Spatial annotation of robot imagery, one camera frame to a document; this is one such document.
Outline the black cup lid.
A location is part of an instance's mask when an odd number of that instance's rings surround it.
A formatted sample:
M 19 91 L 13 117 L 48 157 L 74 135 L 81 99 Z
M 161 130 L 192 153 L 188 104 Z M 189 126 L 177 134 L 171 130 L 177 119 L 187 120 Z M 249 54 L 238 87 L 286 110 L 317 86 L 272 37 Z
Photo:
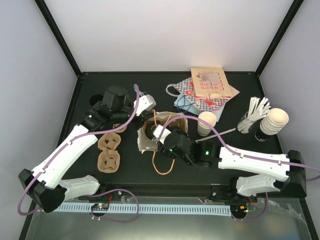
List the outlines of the black cup lid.
M 148 139 L 152 140 L 154 138 L 154 131 L 156 128 L 155 124 L 151 124 L 145 128 L 145 135 Z

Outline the pulp cup carrier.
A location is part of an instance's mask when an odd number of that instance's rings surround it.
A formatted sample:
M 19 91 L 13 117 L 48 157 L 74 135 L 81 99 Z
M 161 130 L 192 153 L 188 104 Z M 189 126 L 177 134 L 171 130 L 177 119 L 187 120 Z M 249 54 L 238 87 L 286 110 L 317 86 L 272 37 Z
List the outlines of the pulp cup carrier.
M 97 147 L 101 150 L 98 156 L 97 168 L 106 174 L 115 173 L 120 167 L 121 156 L 117 147 L 121 143 L 121 136 L 115 132 L 105 133 L 99 140 Z
M 113 126 L 112 126 L 112 128 L 113 129 L 116 129 L 116 128 L 118 128 L 119 126 L 121 126 L 122 124 L 120 124 L 120 123 L 115 123 L 115 124 L 113 124 Z M 127 129 L 127 126 L 124 126 L 123 128 L 120 128 L 120 129 L 118 129 L 117 131 L 115 131 L 115 133 L 123 133 L 125 130 Z

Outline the single white stirrer packet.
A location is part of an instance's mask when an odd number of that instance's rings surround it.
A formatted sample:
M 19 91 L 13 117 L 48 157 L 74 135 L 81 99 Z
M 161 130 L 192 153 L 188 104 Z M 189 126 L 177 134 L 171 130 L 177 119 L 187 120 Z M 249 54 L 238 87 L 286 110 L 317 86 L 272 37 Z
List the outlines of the single white stirrer packet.
M 235 131 L 235 130 L 236 130 L 236 128 L 232 128 L 232 129 L 229 129 L 229 130 L 220 132 L 219 135 L 220 135 L 220 136 L 221 136 L 221 135 L 225 135 L 225 134 L 231 133 L 231 132 L 233 132 L 233 131 Z M 195 140 L 195 142 L 196 142 L 196 143 L 198 143 L 198 142 L 203 142 L 203 141 L 206 141 L 206 140 L 209 140 L 209 139 L 213 139 L 213 138 L 216 138 L 216 137 L 217 137 L 217 135 L 214 134 L 214 135 L 211 135 L 211 136 L 207 136 L 207 137 L 203 137 L 203 138 L 197 139 L 197 140 Z

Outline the kraft paper bag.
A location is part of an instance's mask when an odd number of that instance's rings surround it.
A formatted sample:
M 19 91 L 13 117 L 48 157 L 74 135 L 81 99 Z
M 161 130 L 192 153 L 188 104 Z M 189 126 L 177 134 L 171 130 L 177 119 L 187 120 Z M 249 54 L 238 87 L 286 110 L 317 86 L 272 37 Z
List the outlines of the kraft paper bag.
M 151 117 L 146 120 L 144 125 L 137 131 L 137 146 L 141 154 L 144 152 L 153 152 L 152 165 L 155 172 L 161 176 L 168 175 L 172 172 L 176 157 L 172 157 L 172 163 L 170 169 L 166 172 L 160 172 L 155 164 L 156 153 L 164 153 L 165 150 L 161 150 L 165 138 L 172 132 L 170 127 L 177 128 L 183 132 L 188 132 L 188 121 L 185 118 L 179 118 L 171 121 L 174 117 L 184 116 L 183 113 L 173 113 L 168 111 L 156 112 L 152 110 Z

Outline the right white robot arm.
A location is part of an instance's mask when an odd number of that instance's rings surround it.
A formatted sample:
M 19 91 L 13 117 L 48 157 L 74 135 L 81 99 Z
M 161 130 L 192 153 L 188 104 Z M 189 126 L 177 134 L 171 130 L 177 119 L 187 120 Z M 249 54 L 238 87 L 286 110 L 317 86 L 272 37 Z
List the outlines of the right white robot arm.
M 230 181 L 227 195 L 234 202 L 260 193 L 280 193 L 289 198 L 307 196 L 306 170 L 299 151 L 271 155 L 230 145 L 196 142 L 177 129 L 156 130 L 152 135 L 162 152 L 182 159 L 189 166 L 252 173 L 252 176 L 239 176 Z

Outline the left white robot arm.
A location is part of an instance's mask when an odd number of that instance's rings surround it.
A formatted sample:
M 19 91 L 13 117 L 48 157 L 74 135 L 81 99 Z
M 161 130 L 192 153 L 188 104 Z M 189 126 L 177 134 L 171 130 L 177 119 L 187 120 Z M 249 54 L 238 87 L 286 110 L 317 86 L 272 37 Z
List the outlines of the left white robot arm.
M 156 106 L 154 98 L 134 86 L 136 98 L 121 86 L 110 86 L 92 103 L 66 139 L 43 162 L 32 170 L 23 169 L 18 179 L 39 210 L 46 213 L 56 210 L 64 201 L 92 195 L 103 199 L 108 192 L 106 185 L 91 175 L 64 180 L 63 176 L 74 162 L 103 134 L 113 134 L 134 123 L 142 126 Z

